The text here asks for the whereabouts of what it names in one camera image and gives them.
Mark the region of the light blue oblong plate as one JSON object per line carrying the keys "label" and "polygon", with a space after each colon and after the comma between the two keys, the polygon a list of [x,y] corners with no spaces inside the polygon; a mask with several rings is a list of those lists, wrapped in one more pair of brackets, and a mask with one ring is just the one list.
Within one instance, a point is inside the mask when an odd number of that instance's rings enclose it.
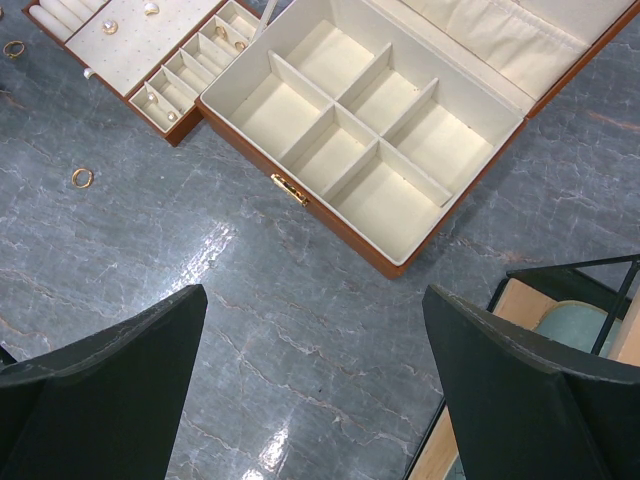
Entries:
{"label": "light blue oblong plate", "polygon": [[541,319],[535,332],[571,348],[590,353],[608,313],[578,301],[562,301]]}

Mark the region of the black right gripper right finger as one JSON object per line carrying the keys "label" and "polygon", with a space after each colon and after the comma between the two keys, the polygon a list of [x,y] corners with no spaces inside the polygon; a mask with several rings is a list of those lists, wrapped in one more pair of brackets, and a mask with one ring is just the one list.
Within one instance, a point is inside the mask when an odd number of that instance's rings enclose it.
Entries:
{"label": "black right gripper right finger", "polygon": [[638,478],[638,366],[545,338],[437,285],[422,306],[467,478]]}

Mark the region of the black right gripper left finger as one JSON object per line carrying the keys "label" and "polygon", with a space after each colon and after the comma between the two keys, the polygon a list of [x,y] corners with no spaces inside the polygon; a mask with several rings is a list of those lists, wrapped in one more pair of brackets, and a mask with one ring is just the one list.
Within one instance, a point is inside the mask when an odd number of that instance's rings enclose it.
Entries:
{"label": "black right gripper left finger", "polygon": [[38,357],[3,350],[2,478],[164,478],[206,310],[189,285]]}

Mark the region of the pearl earring in tray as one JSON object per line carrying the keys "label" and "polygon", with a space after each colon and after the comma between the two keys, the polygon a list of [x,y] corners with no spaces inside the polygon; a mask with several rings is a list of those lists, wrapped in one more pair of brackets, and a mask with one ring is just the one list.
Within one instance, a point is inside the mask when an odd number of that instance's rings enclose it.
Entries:
{"label": "pearl earring in tray", "polygon": [[102,22],[102,31],[106,35],[113,35],[118,30],[118,23],[115,20],[107,19]]}
{"label": "pearl earring in tray", "polygon": [[144,5],[144,13],[149,16],[149,15],[155,15],[159,13],[159,6],[156,3],[153,2],[147,2]]}

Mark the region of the small brown jewelry tray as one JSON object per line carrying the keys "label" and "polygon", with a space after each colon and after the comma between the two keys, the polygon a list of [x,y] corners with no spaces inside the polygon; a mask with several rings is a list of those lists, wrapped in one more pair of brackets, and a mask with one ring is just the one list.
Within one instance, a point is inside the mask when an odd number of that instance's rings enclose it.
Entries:
{"label": "small brown jewelry tray", "polygon": [[[159,13],[147,16],[147,2]],[[172,146],[202,120],[197,97],[260,23],[244,1],[31,1],[23,12]],[[107,19],[118,23],[113,35],[102,31]]]}

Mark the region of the large brown jewelry box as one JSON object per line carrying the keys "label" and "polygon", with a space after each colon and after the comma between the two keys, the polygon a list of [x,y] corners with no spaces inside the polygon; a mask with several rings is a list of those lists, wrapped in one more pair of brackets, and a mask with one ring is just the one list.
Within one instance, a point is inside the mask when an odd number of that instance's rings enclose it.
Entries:
{"label": "large brown jewelry box", "polygon": [[211,128],[401,276],[635,1],[294,1],[198,97]]}

